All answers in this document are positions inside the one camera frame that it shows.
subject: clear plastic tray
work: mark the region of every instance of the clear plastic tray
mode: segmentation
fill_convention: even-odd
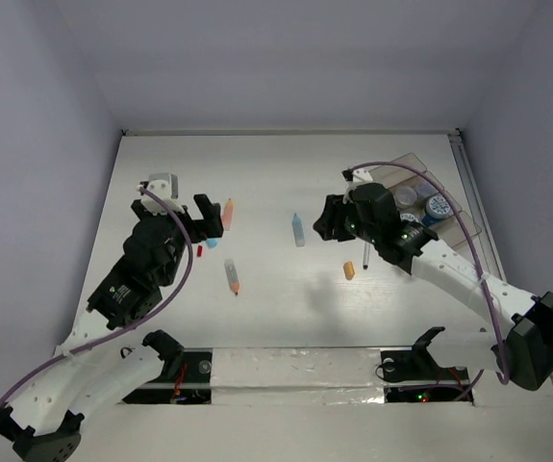
[[[454,213],[458,214],[462,218],[465,223],[466,230],[470,233],[470,235],[477,236],[481,232],[481,227],[473,221],[472,217],[467,212],[462,210],[462,206],[453,198],[451,194],[449,194],[449,192],[444,189],[442,183],[430,171],[428,171],[428,167],[425,166],[413,152],[395,159],[394,162],[413,167],[436,181],[440,186],[439,192],[443,195],[449,196],[449,198],[453,200],[456,205]],[[381,183],[392,193],[394,193],[397,188],[403,186],[415,188],[420,181],[423,181],[411,171],[400,167],[376,167],[370,170],[370,175],[374,181]],[[413,207],[401,212],[414,214],[416,217],[421,219],[424,215],[426,200],[427,199],[418,200]],[[465,235],[462,232],[455,215],[430,225],[430,229],[435,231],[450,247],[455,248],[465,242]]]

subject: orange marker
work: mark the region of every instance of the orange marker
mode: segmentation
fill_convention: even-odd
[[[222,221],[222,227],[225,231],[229,231],[231,229],[231,218],[234,214],[234,201],[229,199],[227,203],[225,204],[225,209],[223,210],[222,217],[220,220]]]
[[[238,272],[236,271],[236,265],[231,258],[225,260],[225,271],[227,272],[227,281],[229,282],[229,288],[238,296],[239,294],[239,280]]]

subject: marker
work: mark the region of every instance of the marker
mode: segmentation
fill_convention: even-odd
[[[293,237],[295,238],[295,245],[303,247],[306,243],[304,239],[304,228],[302,227],[302,220],[297,214],[293,214]]]
[[[370,260],[370,243],[364,245],[364,270],[368,269],[368,260]]]
[[[234,214],[234,201],[229,199],[227,203],[225,204],[225,209],[222,213],[222,217],[220,220],[222,221],[222,227],[225,231],[229,231],[231,229],[231,219]]]
[[[229,288],[231,292],[238,296],[239,294],[239,280],[238,272],[236,271],[236,265],[233,259],[228,258],[225,260],[225,271],[227,272],[227,282],[229,282]]]

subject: orange eraser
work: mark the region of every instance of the orange eraser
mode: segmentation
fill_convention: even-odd
[[[347,281],[350,281],[353,277],[355,277],[355,268],[353,267],[352,262],[346,262],[342,269],[344,270],[344,277],[346,277]]]

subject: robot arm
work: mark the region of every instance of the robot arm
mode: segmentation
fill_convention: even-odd
[[[196,195],[203,219],[193,220],[187,208],[178,204],[174,175],[151,175],[141,186],[150,194],[133,202],[139,222],[123,245],[123,256],[89,297],[86,312],[57,348],[62,355],[0,407],[0,434],[13,442],[22,460],[66,460],[79,445],[81,430],[92,415],[120,402],[141,384],[159,376],[172,378],[180,369],[184,349],[162,331],[142,339],[130,331],[119,340],[111,339],[107,346],[99,345],[99,339],[112,331],[122,333],[148,316],[163,299],[161,287],[174,282],[187,241],[178,220],[159,202],[175,213],[193,244],[223,233],[219,204],[212,204],[204,194]],[[88,351],[70,354],[83,345]],[[120,348],[128,346],[133,352],[121,358]]]
[[[343,175],[349,182],[345,194],[328,195],[314,224],[321,238],[371,243],[385,261],[434,284],[490,323],[475,267],[432,230],[400,219],[391,192],[374,183],[367,171],[346,170]],[[553,372],[553,294],[538,297],[489,274],[484,279],[505,338],[511,379],[526,390],[537,390]],[[413,380],[424,370],[436,370],[438,363],[504,371],[493,335],[446,336],[443,331],[433,327],[410,350],[385,352],[384,362],[391,362],[384,368],[385,379]]]

